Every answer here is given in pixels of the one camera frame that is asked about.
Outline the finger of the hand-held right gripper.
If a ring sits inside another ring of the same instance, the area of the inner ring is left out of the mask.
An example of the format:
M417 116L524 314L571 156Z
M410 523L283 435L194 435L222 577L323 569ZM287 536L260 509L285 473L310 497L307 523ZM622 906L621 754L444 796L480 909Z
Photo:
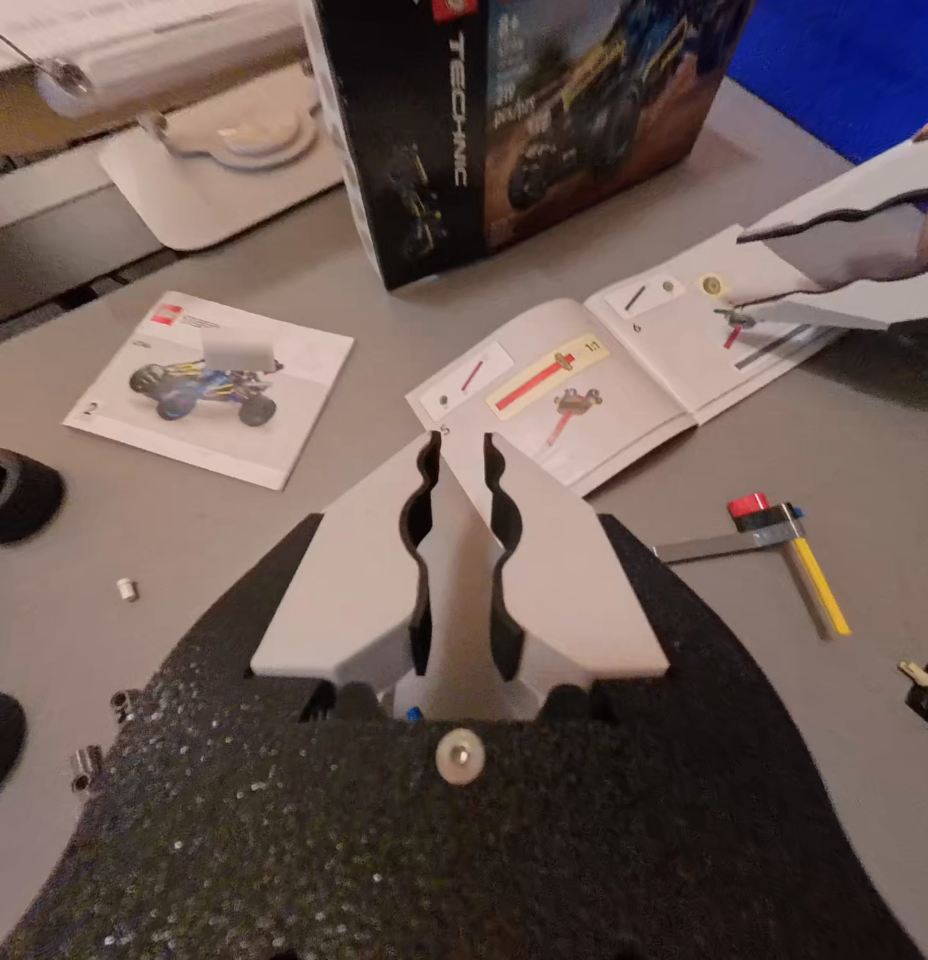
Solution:
M738 244L856 223L902 205L928 205L928 138L913 138L794 198L747 227Z
M895 275L849 278L826 289L736 294L734 312L759 322L890 330L928 321L928 267L915 256Z

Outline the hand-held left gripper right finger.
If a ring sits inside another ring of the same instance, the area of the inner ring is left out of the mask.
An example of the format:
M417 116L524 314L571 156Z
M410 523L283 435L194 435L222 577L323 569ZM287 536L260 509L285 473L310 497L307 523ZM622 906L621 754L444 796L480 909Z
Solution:
M664 676L669 658L594 509L499 433L484 435L483 457L504 683L543 704L560 688Z

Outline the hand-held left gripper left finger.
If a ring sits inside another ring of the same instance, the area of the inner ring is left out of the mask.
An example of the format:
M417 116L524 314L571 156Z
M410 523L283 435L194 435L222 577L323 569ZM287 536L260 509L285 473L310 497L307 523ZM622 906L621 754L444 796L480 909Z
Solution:
M257 677L306 678L381 695L426 675L429 569L442 436L428 431L306 518L308 545L250 660Z

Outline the lego instruction booklet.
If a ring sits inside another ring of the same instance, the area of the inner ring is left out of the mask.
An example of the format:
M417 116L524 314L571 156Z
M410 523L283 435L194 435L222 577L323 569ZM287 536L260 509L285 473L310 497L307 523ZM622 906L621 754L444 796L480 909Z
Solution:
M354 345L166 291L62 425L281 491Z
M733 225L584 302L556 298L494 330L406 395L486 520L482 438L498 433L579 497L710 422L841 336L733 306L808 286Z

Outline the closed lego instruction booklet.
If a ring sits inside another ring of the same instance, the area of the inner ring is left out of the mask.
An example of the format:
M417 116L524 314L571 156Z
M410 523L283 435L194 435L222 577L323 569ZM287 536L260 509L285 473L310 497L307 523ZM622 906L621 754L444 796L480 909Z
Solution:
M354 345L166 291L62 425L281 491Z

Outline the grey red yellow lego assembly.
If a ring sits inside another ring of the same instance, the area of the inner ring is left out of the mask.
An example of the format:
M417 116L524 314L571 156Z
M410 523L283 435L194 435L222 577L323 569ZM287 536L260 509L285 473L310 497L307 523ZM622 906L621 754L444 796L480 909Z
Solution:
M782 550L795 565L825 631L835 637L851 637L853 629L810 545L803 511L788 501L772 504L758 491L729 501L726 509L734 533L655 545L651 552L668 566L680 566Z

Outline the lego set box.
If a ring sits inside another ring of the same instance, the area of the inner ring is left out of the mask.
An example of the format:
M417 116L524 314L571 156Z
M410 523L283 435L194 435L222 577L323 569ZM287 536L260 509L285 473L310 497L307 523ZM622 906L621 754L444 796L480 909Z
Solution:
M754 6L299 2L384 286L487 258L683 161Z

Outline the blue plastic bin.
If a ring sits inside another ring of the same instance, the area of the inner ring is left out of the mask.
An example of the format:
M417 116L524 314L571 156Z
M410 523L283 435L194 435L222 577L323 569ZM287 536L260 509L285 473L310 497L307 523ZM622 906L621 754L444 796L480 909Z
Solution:
M928 1L759 1L728 74L866 162L928 122Z

